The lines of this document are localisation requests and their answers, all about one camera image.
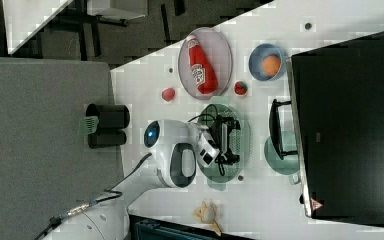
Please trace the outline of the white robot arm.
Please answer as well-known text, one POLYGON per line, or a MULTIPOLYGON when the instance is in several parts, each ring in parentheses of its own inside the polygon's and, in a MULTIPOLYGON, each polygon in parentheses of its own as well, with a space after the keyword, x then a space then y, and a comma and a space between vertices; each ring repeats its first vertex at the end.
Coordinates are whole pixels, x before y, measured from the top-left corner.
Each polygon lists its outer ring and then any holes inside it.
POLYGON ((215 184, 236 177, 246 157, 248 130, 245 121, 220 115, 151 122, 144 132, 148 153, 135 169, 100 198, 51 218, 44 236, 35 240, 124 240, 128 207, 145 192, 188 187, 198 171, 215 184))

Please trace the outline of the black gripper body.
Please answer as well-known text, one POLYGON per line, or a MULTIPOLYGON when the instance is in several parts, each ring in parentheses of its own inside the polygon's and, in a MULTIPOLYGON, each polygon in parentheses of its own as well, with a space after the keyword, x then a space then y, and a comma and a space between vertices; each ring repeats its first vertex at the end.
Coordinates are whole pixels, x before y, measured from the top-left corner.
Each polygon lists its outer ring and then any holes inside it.
POLYGON ((239 162, 240 156, 234 154, 230 149, 229 138, 233 130, 240 129, 239 121, 233 117, 223 117, 218 115, 213 121, 213 124, 210 127, 210 133, 217 147, 220 149, 222 164, 233 165, 239 162))

